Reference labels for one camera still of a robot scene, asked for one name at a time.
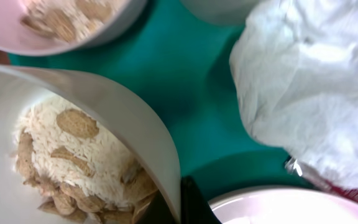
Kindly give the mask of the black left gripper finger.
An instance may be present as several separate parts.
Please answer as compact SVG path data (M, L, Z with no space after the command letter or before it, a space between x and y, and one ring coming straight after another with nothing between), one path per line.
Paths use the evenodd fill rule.
M135 224L177 224L159 192ZM191 176L181 180L181 224L221 224Z

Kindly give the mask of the rice and food scraps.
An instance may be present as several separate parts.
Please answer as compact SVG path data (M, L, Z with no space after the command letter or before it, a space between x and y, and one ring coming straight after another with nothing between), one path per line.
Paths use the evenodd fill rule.
M75 223L135 223L158 188L133 153L72 102L52 95L16 121L16 171Z

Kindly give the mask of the white napkin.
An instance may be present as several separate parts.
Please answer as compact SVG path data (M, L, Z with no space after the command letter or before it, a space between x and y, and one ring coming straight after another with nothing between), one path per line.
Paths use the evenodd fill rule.
M255 141L358 189L358 1L259 3L230 66Z

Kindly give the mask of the white bowl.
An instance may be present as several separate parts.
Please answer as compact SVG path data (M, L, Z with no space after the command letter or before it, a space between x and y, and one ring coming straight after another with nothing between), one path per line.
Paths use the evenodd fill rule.
M139 96L92 73L0 65L0 223L178 223L180 165Z

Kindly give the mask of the pink bowl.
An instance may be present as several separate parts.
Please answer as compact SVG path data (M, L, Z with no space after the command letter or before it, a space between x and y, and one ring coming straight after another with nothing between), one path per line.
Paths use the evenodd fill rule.
M139 18L147 0L0 0L0 50L43 57L106 44Z

